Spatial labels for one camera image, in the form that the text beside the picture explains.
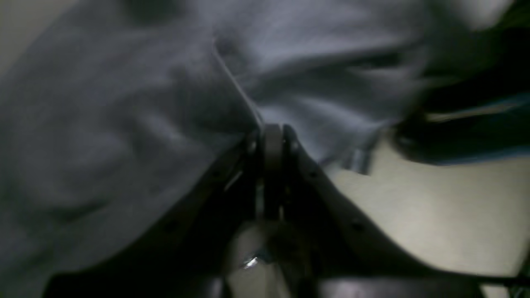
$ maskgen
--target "gray fabric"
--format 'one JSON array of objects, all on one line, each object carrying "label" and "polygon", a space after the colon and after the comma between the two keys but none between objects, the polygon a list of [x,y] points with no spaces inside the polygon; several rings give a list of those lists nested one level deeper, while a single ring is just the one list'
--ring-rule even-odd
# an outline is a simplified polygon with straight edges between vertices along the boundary
[{"label": "gray fabric", "polygon": [[80,1],[0,81],[0,296],[123,249],[262,122],[324,165],[369,150],[490,61],[458,24],[421,0]]}]

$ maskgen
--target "beige floor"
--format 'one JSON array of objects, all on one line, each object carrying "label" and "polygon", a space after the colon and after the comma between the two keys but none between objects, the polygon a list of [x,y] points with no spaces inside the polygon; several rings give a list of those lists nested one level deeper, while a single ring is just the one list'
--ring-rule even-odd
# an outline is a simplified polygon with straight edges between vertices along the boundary
[{"label": "beige floor", "polygon": [[[341,191],[397,243],[445,269],[514,274],[530,243],[530,158],[436,167],[382,142],[371,176],[341,171]],[[506,297],[503,289],[490,297]]]}]

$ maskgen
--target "floor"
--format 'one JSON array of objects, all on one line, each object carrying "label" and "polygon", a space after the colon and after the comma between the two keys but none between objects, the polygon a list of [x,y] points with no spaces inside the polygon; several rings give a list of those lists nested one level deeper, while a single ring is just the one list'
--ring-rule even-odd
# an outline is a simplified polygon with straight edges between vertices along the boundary
[{"label": "floor", "polygon": [[[461,166],[401,159],[386,141],[373,171],[338,172],[339,189],[424,262],[481,274],[515,274],[530,244],[530,157]],[[507,297],[487,289],[489,297]]]}]

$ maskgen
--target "black metal frame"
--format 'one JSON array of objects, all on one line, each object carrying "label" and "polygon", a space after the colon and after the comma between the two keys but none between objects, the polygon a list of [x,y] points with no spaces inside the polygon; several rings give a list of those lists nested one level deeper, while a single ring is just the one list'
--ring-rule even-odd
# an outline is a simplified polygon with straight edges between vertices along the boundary
[{"label": "black metal frame", "polygon": [[414,259],[339,193],[289,126],[268,126],[214,163],[133,245],[94,268],[56,276],[45,297],[230,297],[224,249],[248,221],[296,231],[296,257],[278,261],[295,297],[482,297],[480,284],[530,284]]}]

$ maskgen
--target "screw hole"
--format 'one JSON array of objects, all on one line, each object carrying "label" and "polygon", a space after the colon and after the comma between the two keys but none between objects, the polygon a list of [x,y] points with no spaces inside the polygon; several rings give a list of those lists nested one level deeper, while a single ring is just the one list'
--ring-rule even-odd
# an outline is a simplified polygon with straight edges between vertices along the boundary
[{"label": "screw hole", "polygon": [[179,228],[179,222],[178,221],[168,221],[164,225],[164,232],[166,233],[173,233]]},{"label": "screw hole", "polygon": [[351,221],[351,227],[357,232],[362,232],[365,229],[363,223],[357,218],[354,218]]}]

